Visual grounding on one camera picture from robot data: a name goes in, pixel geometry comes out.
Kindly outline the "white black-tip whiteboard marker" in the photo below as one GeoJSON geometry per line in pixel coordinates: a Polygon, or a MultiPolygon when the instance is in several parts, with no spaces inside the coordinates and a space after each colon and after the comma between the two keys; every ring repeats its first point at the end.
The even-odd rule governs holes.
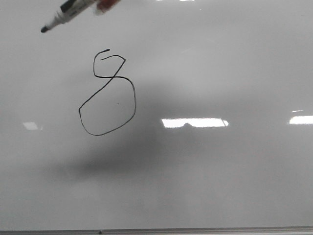
{"type": "Polygon", "coordinates": [[[95,3],[95,0],[65,1],[62,5],[60,5],[53,18],[41,28],[41,32],[46,33],[60,24],[68,23],[95,3]]]}

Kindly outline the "white glossy whiteboard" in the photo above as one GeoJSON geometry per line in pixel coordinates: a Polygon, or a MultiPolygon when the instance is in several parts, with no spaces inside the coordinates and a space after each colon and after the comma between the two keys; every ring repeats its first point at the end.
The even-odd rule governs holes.
{"type": "Polygon", "coordinates": [[[313,223],[313,3],[0,3],[0,228],[313,223]]]}

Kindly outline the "grey aluminium whiteboard frame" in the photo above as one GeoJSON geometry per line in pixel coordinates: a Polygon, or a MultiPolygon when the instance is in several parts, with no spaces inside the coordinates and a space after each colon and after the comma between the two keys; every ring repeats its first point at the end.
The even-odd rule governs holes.
{"type": "Polygon", "coordinates": [[[166,228],[166,229],[93,229],[93,230],[1,230],[2,235],[311,235],[312,226],[166,228]]]}

